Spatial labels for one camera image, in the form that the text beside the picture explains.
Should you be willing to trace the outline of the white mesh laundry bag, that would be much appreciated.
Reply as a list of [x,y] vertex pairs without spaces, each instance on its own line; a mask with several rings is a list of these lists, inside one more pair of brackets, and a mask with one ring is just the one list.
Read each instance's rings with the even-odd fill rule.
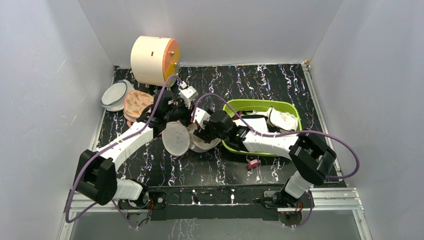
[[215,138],[210,143],[207,143],[194,135],[194,130],[196,130],[194,124],[186,127],[179,121],[167,123],[161,133],[162,143],[166,151],[172,156],[180,157],[187,151],[207,152],[221,142],[219,138]]

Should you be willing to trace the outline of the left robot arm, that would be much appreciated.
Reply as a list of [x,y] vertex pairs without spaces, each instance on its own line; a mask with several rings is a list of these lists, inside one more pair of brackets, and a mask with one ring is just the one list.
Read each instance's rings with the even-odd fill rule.
[[95,151],[87,149],[80,155],[72,192],[102,206],[115,200],[129,200],[137,208],[147,206],[147,187],[137,180],[117,178],[116,171],[139,148],[159,136],[168,123],[188,126],[197,97],[193,87],[177,94],[165,89],[155,95],[127,131],[109,144]]

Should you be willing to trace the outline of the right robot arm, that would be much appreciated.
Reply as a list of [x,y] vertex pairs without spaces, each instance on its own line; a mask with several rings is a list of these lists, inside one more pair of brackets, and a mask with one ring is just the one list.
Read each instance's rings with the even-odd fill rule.
[[224,110],[197,109],[193,123],[198,126],[195,136],[206,143],[219,139],[236,151],[291,159],[296,172],[281,194],[282,202],[288,207],[295,207],[305,192],[326,181],[337,156],[326,141],[315,134],[301,132],[278,136],[275,133],[256,133],[247,126],[237,125]]

